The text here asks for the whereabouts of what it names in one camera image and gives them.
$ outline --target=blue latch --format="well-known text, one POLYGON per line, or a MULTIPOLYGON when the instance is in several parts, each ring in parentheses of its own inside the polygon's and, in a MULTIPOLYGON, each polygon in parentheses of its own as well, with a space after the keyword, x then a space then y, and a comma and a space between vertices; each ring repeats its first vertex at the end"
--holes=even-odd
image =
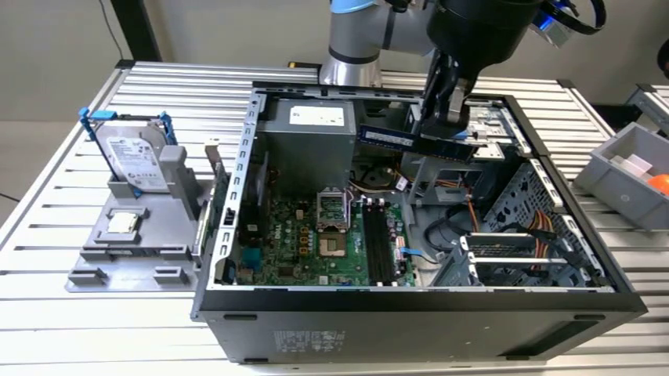
POLYGON ((454 135, 451 137, 451 139, 467 139, 467 136, 469 136, 469 133, 466 130, 463 130, 461 133, 458 133, 457 135, 454 135))
POLYGON ((165 111, 163 111, 160 112, 160 115, 157 115, 157 118, 160 119, 163 126, 165 127, 167 143, 169 145, 176 145, 175 129, 171 126, 171 116, 165 111))
POLYGON ((115 120, 116 118, 116 111, 97 110, 91 115, 91 119, 97 121, 115 120))
POLYGON ((113 181, 117 182, 117 181, 120 181, 120 179, 117 178, 116 172, 113 171, 112 162, 108 161, 107 154, 104 153, 104 150, 103 150, 103 146, 100 145, 100 141, 97 140, 97 136, 95 135, 93 126, 91 125, 91 120, 88 118, 89 112, 91 112, 91 110, 88 109, 88 107, 80 108, 79 122, 81 123, 81 126, 84 127, 84 129, 88 133, 88 137, 91 138, 91 141, 93 141, 95 145, 97 145, 97 148, 99 148, 100 153, 103 155, 103 159, 107 162, 108 170, 112 172, 113 181))

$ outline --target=gray plastic holder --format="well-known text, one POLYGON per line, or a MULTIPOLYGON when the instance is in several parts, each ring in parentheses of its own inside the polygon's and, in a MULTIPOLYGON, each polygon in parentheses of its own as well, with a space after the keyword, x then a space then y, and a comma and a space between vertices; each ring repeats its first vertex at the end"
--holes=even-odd
POLYGON ((631 123, 590 153, 575 185, 645 230, 669 230, 669 197, 611 158, 635 154, 652 164, 648 174, 669 174, 669 141, 631 123))

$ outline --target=power supply label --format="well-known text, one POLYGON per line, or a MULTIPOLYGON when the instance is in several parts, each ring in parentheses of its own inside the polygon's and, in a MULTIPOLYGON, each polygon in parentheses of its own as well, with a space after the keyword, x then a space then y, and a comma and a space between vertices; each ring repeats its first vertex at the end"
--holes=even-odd
POLYGON ((125 180, 143 192, 165 192, 167 182, 148 141, 108 137, 108 148, 125 180))
POLYGON ((294 106, 291 120, 294 125, 344 126, 344 109, 340 107, 294 106))

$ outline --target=orange object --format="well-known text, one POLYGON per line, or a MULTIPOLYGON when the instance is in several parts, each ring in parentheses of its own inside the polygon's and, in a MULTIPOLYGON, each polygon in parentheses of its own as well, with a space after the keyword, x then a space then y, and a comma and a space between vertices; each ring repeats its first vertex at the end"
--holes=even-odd
POLYGON ((648 180, 648 184, 654 186, 660 190, 660 192, 662 192, 664 194, 669 194, 669 175, 668 174, 653 176, 648 180))

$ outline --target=green circuit board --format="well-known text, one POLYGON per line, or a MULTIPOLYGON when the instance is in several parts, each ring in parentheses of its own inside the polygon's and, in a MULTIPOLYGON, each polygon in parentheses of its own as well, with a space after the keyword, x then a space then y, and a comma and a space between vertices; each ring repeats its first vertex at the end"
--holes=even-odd
MULTIPOLYGON (((331 237, 331 233, 319 233, 315 228, 315 201, 272 200, 260 268, 252 274, 252 281, 247 277, 243 284, 368 286, 360 203, 351 204, 350 215, 347 233, 334 235, 344 241, 344 255, 324 257, 319 252, 319 244, 320 240, 331 237)), ((390 207, 387 217, 400 221, 399 208, 390 207)), ((403 228, 396 235, 407 238, 403 228)), ((390 238, 387 241, 388 251, 394 253, 395 241, 390 238)), ((415 285, 411 262, 407 262, 407 272, 396 279, 396 283, 399 286, 415 285)))

